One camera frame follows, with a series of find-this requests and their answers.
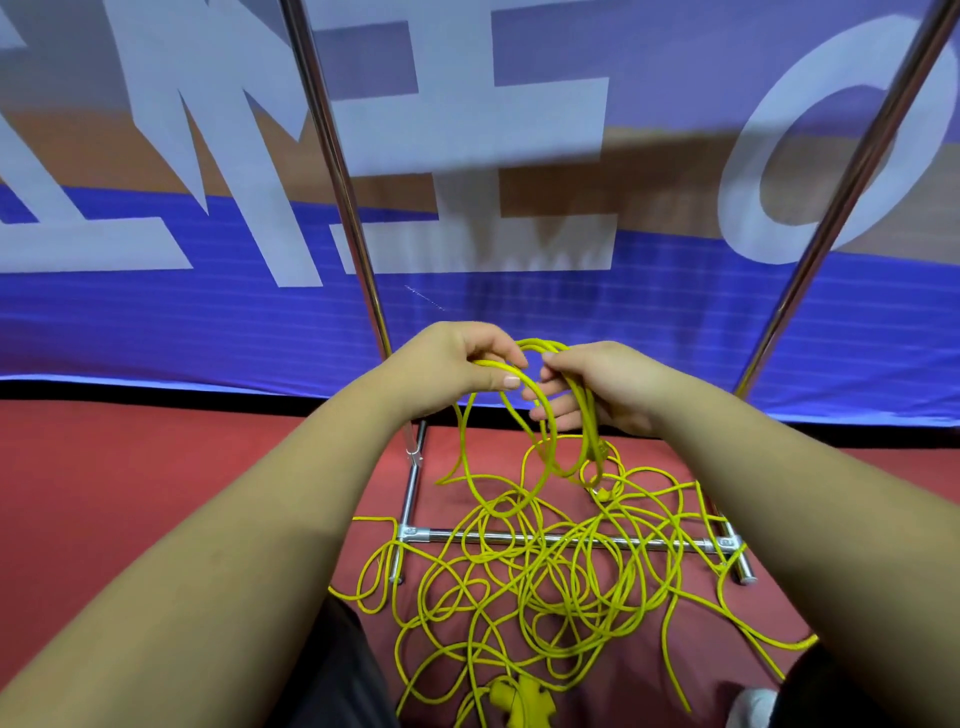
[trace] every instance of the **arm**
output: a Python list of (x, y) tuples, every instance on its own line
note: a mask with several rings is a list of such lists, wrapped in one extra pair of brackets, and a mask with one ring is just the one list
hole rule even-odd
[[(583, 378), (602, 422), (657, 434), (684, 459), (877, 702), (910, 725), (954, 724), (960, 507), (622, 345), (549, 358), (548, 396), (565, 389), (558, 373)], [(554, 412), (558, 426), (579, 426), (570, 396)]]
[(0, 694), (0, 724), (259, 726), (400, 425), (516, 377), (487, 324), (436, 324), (320, 407), (114, 579)]

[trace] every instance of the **metal pole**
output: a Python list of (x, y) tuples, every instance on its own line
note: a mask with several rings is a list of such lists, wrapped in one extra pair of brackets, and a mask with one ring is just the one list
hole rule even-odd
[[(426, 420), (420, 420), (420, 429), (417, 432), (417, 452), (423, 452), (423, 438), (426, 437)], [(403, 508), (400, 510), (400, 523), (397, 528), (396, 536), (402, 542), (409, 540), (412, 533), (417, 529), (410, 525), (410, 519), (414, 514), (414, 505), (417, 502), (417, 483), (420, 480), (420, 468), (423, 459), (415, 460), (410, 466), (410, 474), (407, 476), (407, 490), (403, 494)], [(394, 551), (394, 562), (390, 565), (390, 583), (403, 583), (403, 574), (400, 573), (400, 549)]]
[[(407, 536), (406, 542), (409, 544), (445, 544), (450, 538), (453, 538), (456, 541), (464, 540), (468, 544), (479, 544), (481, 541), (490, 544), (492, 546), (510, 546), (516, 543), (528, 543), (532, 541), (543, 541), (549, 545), (553, 545), (565, 538), (563, 533), (544, 533), (544, 534), (520, 534), (520, 533), (508, 533), (506, 531), (485, 531), (483, 534), (478, 531), (451, 531), (446, 528), (415, 528)], [(582, 540), (573, 538), (566, 542), (568, 546), (576, 546), (580, 544)], [(600, 539), (592, 539), (595, 546), (602, 546), (603, 541)], [(607, 541), (613, 543), (617, 548), (621, 550), (629, 550), (630, 546), (643, 546), (646, 544), (646, 548), (649, 551), (666, 551), (667, 543), (663, 539), (649, 539), (646, 542), (637, 538), (636, 536), (625, 539), (622, 536), (609, 536)], [(743, 542), (739, 537), (735, 538), (717, 538), (717, 544), (720, 545), (720, 551), (726, 555), (735, 553), (738, 548), (743, 545)], [(710, 539), (692, 539), (690, 541), (673, 541), (673, 548), (679, 550), (682, 549), (687, 552), (694, 551), (694, 545), (696, 545), (704, 553), (716, 553), (716, 548), (713, 546), (713, 542)]]
[[(900, 128), (903, 117), (917, 98), (917, 93), (924, 85), (930, 69), (949, 41), (958, 17), (960, 17), (960, 0), (934, 0), (927, 12), (920, 30), (917, 31), (910, 49), (900, 64), (897, 76), (890, 84), (880, 111), (877, 112), (876, 118), (853, 152), (850, 163), (833, 192), (827, 212), (824, 213), (823, 219), (806, 246), (803, 257), (797, 263), (786, 288), (783, 289), (777, 307), (774, 308), (733, 390), (733, 393), (742, 400), (747, 399), (750, 394), (763, 365), (786, 330), (790, 319), (797, 312), (810, 283), (847, 223), (857, 200), (870, 183), (897, 129)], [(736, 535), (736, 531), (729, 522), (724, 522), (723, 528), (727, 536)], [(746, 555), (742, 555), (737, 560), (734, 575), (740, 583), (756, 581)]]
[[(370, 322), (376, 334), (376, 345), (380, 351), (380, 358), (386, 359), (394, 350), (390, 344), (390, 333), (387, 331), (387, 320), (383, 315), (380, 294), (376, 289), (376, 279), (373, 277), (373, 265), (370, 261), (370, 251), (367, 250), (363, 225), (360, 223), (353, 182), (350, 180), (347, 161), (344, 159), (340, 136), (337, 135), (333, 108), (326, 93), (324, 71), (320, 66), (320, 57), (313, 42), (310, 18), (303, 0), (280, 0), (280, 9), (283, 11), (283, 21), (290, 36), (290, 45), (297, 59), (297, 68), (300, 70), (300, 81), (303, 84), (303, 92), (306, 94), (310, 116), (317, 129), (320, 147), (324, 151), (324, 160), (333, 184), (333, 194), (337, 201), (337, 210), (340, 212), (340, 220), (344, 224), (344, 235), (350, 248), (350, 256), (353, 258), (353, 267), (360, 280), (367, 313), (370, 315)], [(410, 423), (404, 426), (403, 436), (411, 466), (419, 465), (422, 462), (422, 456), (416, 447), (414, 430)]]

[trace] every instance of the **tan stripe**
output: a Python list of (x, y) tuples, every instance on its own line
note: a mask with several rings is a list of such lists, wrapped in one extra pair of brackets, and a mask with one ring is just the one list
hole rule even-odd
[[(186, 193), (125, 113), (10, 112), (7, 118), (61, 184)], [(291, 138), (266, 114), (257, 123), (290, 199), (332, 204), (329, 176), (311, 128)], [(191, 121), (207, 194), (229, 191)], [(720, 237), (716, 200), (734, 133), (679, 134), (607, 128), (596, 163), (555, 163), (500, 174), (506, 216), (616, 213), (623, 230)], [(855, 146), (840, 137), (792, 136), (771, 158), (760, 196), (788, 224), (812, 222), (827, 204)], [(357, 178), (363, 206), (436, 212), (430, 175)], [(845, 246), (871, 253), (960, 263), (960, 144), (945, 145), (907, 197)]]

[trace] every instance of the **forearm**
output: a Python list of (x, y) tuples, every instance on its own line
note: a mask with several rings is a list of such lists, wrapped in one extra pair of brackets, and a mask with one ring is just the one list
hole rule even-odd
[(0, 696), (0, 723), (259, 725), (402, 419), (378, 373), (328, 401), (98, 595)]
[(881, 700), (956, 710), (960, 509), (688, 377), (658, 431), (838, 659)]

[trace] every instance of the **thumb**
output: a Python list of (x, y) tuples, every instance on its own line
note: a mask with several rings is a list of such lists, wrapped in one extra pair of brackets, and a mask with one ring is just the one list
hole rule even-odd
[(468, 366), (473, 370), (470, 377), (473, 392), (505, 392), (520, 386), (520, 377), (512, 372), (472, 362)]
[(588, 345), (578, 345), (562, 352), (545, 353), (543, 355), (543, 363), (554, 372), (583, 376), (584, 370), (587, 368), (587, 346)]

